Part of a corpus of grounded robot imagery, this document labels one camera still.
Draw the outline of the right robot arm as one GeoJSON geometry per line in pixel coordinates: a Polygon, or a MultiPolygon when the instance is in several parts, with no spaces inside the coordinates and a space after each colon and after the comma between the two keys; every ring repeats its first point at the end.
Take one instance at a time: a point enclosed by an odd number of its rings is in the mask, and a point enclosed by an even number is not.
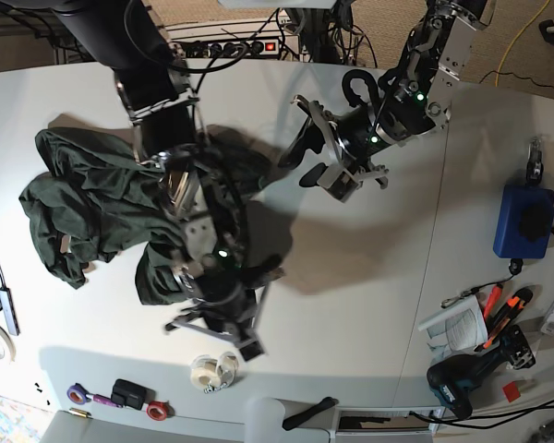
{"type": "Polygon", "coordinates": [[[135,159],[162,174],[160,206],[179,232],[163,245],[163,273],[191,303],[166,329],[200,329],[232,343],[245,361],[260,357],[262,299],[282,258],[253,256],[247,197],[261,183],[257,154],[210,138],[198,120],[194,69],[142,2],[58,1],[52,11],[114,71],[135,130],[135,159]]]}

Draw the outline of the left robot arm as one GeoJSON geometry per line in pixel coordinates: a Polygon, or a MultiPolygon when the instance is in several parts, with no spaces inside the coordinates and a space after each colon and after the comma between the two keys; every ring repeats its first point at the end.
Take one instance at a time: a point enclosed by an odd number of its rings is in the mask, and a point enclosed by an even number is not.
{"type": "Polygon", "coordinates": [[[375,154],[444,128],[476,33],[490,24],[493,1],[429,1],[413,27],[397,66],[375,78],[366,69],[347,71],[341,82],[351,112],[336,115],[318,101],[296,95],[292,103],[307,116],[279,160],[294,170],[307,151],[327,152],[299,181],[345,202],[366,181],[388,185],[388,168],[375,154]]]}

